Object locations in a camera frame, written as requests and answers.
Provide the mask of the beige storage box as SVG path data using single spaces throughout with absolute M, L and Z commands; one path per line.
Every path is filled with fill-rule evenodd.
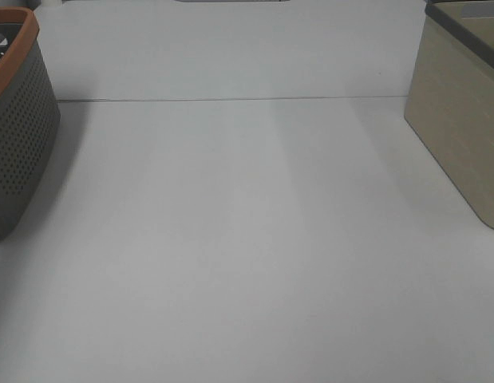
M 430 1 L 404 118 L 494 230 L 494 1 Z

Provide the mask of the grey basket with orange rim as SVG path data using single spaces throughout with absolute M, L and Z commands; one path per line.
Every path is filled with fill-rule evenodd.
M 0 242 L 18 225 L 45 171 L 61 120 L 25 7 L 0 7 Z

